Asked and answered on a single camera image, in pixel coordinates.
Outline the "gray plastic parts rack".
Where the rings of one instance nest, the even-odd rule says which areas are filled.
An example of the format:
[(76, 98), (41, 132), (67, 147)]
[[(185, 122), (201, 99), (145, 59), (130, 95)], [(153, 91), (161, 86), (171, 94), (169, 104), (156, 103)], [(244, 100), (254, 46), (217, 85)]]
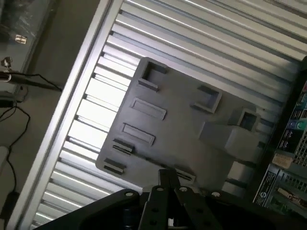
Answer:
[(182, 184), (221, 189), (259, 143), (254, 104), (154, 59), (140, 60), (96, 167), (141, 188), (173, 169)]

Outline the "black open PC case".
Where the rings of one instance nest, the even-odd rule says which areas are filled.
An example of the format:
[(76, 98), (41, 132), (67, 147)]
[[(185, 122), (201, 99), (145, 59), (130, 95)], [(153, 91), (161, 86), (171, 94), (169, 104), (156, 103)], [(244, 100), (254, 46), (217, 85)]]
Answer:
[(273, 164), (272, 160), (276, 153), (291, 158), (294, 156), (278, 150), (278, 146), (306, 81), (307, 56), (300, 63), (290, 96), (265, 149), (260, 162), (260, 173), (255, 179), (259, 187), (253, 198), (254, 204), (290, 217), (296, 223), (303, 223), (303, 227), (299, 229), (288, 222), (285, 230), (307, 230), (307, 167), (292, 162), (288, 169), (284, 169)]

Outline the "white sticker on case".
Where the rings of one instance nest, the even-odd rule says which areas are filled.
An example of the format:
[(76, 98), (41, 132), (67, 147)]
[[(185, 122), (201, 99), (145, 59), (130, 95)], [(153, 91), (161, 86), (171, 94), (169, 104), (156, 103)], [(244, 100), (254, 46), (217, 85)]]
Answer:
[(290, 167), (292, 161), (293, 161), (293, 158), (276, 153), (274, 155), (272, 163), (281, 167), (281, 168), (288, 169)]

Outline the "PC rear port panel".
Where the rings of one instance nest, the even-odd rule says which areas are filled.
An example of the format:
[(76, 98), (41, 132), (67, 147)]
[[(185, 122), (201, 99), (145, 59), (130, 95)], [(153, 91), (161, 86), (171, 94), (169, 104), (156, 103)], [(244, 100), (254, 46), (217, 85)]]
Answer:
[(307, 167), (307, 81), (287, 122), (278, 150), (293, 154), (293, 163)]

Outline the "small silver metal clamp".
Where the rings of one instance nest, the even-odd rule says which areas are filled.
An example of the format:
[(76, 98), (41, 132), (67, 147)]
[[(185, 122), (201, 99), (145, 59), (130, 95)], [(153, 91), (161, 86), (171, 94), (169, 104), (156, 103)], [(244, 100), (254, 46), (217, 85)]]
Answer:
[(12, 67), (12, 58), (11, 57), (5, 57), (0, 61), (0, 65), (5, 68), (6, 70), (10, 71)]

